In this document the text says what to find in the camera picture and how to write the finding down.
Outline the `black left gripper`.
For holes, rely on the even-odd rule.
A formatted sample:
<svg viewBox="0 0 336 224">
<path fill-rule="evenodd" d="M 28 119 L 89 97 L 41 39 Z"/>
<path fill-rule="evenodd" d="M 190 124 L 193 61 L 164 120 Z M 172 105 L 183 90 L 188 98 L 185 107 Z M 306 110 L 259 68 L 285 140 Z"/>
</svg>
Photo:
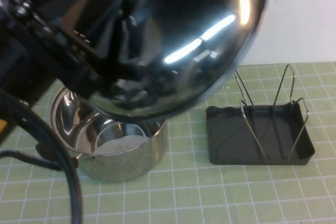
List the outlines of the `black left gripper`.
<svg viewBox="0 0 336 224">
<path fill-rule="evenodd" d="M 110 95 L 128 39 L 114 28 L 124 0 L 1 0 L 1 90 L 41 95 L 60 80 L 79 95 Z"/>
</svg>

